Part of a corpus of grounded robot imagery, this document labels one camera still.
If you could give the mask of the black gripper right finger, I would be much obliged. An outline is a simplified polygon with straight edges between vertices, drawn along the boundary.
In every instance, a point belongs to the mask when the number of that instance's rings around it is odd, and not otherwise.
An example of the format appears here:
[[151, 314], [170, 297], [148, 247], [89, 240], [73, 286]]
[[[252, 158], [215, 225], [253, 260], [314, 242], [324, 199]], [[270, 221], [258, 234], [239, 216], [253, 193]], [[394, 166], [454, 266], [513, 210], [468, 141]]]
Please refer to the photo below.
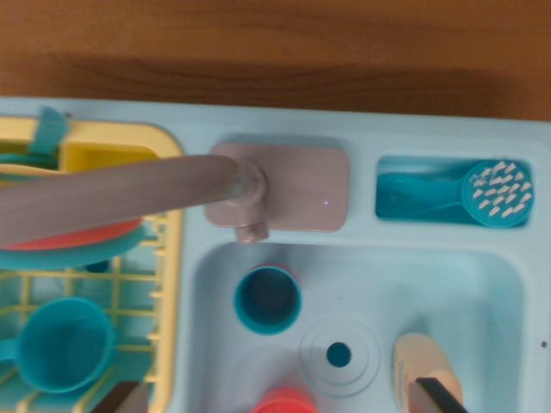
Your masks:
[[408, 385], [409, 413], [467, 413], [463, 405], [435, 378], [418, 378]]

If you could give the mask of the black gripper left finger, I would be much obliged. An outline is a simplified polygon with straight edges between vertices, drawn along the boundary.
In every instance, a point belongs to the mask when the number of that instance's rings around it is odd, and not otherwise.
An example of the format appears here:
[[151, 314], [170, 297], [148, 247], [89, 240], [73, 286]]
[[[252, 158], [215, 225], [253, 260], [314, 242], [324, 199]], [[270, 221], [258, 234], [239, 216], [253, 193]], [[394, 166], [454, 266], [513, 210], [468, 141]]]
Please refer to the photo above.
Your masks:
[[139, 381], [121, 381], [91, 410], [91, 413], [147, 413], [148, 390]]

